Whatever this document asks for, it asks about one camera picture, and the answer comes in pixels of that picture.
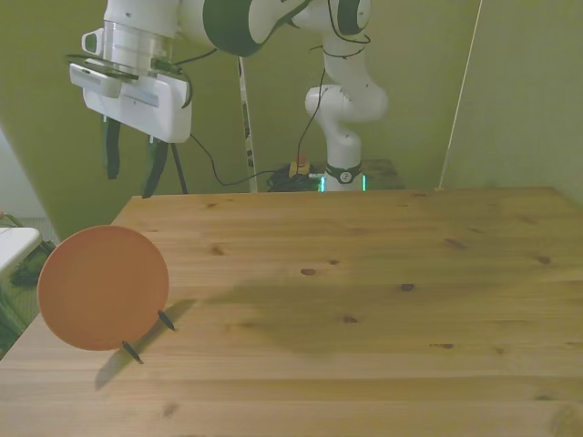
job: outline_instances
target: wooden table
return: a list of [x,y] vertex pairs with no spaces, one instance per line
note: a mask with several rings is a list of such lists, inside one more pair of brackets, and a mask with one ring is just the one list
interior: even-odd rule
[[583,435],[583,213],[551,189],[132,199],[168,313],[125,352],[37,319],[3,437]]

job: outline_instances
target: wood knot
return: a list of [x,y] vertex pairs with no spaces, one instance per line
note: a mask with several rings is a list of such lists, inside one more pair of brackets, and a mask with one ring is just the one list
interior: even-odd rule
[[349,324],[349,325],[359,323],[358,319],[356,319],[354,316],[350,316],[350,315],[344,316],[343,322],[346,324]]
[[179,406],[176,403],[168,403],[164,406],[164,410],[162,410],[162,415],[169,419],[172,417],[179,409]]
[[549,257],[537,257],[537,261],[541,263],[543,266],[547,266],[552,264],[553,260]]
[[455,347],[455,345],[451,344],[451,343],[430,344],[429,346],[431,346],[432,348],[447,349],[447,350],[451,350]]
[[444,241],[454,249],[460,250],[467,249],[467,246],[461,241],[458,241],[457,239],[445,239]]
[[225,251],[220,246],[213,246],[210,248],[210,253],[216,255],[217,257],[224,257]]

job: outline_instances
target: orange plate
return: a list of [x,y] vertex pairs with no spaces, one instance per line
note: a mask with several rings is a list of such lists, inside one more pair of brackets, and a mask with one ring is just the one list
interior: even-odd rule
[[156,246],[116,226],[67,239],[48,258],[38,281],[38,306],[50,330],[88,351],[138,340],[158,320],[168,294],[168,269]]

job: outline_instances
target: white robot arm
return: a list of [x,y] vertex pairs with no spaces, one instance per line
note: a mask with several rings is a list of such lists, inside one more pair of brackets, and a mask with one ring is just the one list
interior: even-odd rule
[[152,187],[165,163],[164,148],[189,138],[191,84],[172,63],[179,33],[235,56],[251,56],[288,23],[323,35],[326,70],[340,84],[323,86],[322,94],[314,88],[306,100],[311,115],[319,109],[316,119],[328,142],[327,186],[359,189],[361,142],[340,122],[372,121],[388,106],[365,65],[363,30],[371,1],[109,0],[104,27],[82,39],[91,56],[69,59],[71,81],[83,88],[87,107],[103,116],[109,177],[118,172],[121,124],[150,137],[152,156],[159,158],[150,172]]

